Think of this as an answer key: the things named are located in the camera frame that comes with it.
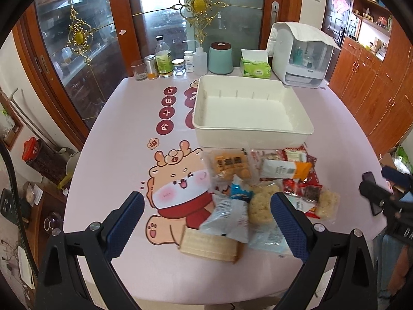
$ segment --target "brown lid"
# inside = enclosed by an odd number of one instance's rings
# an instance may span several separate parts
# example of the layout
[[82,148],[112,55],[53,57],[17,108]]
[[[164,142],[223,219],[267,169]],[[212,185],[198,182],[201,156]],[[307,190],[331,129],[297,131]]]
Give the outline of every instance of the brown lid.
[[214,42],[211,44],[211,48],[215,50],[229,50],[231,44],[225,42]]

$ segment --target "teal canister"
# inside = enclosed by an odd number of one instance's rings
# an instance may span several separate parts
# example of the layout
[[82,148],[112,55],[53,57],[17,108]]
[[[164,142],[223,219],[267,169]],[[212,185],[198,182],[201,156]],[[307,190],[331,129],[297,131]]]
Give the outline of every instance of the teal canister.
[[234,70],[231,44],[225,42],[211,44],[208,69],[215,74],[229,74]]

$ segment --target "jar lid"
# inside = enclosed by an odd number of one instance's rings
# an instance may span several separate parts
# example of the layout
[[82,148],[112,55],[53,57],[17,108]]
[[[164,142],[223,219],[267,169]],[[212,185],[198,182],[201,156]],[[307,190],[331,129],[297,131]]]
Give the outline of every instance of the jar lid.
[[226,42],[214,42],[211,44],[211,48],[215,50],[229,50],[231,48],[231,44]]
[[148,55],[143,60],[144,61],[151,61],[151,60],[154,60],[154,59],[155,59],[155,55]]
[[184,60],[182,58],[174,59],[172,61],[172,65],[182,65],[184,64]]

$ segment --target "green labeled bottle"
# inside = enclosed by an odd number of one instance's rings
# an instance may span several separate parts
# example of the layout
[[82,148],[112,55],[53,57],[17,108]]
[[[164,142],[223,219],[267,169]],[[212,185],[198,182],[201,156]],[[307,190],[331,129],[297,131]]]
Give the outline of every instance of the green labeled bottle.
[[159,75],[168,78],[173,75],[171,48],[164,42],[164,36],[156,36],[155,57]]

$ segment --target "rectangular storage tray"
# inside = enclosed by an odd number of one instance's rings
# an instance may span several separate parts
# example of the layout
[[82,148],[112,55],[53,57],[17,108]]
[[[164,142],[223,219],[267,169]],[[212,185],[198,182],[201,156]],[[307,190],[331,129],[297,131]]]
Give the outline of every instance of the rectangular storage tray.
[[291,87],[233,76],[200,78],[193,124],[206,148],[294,148],[314,132]]

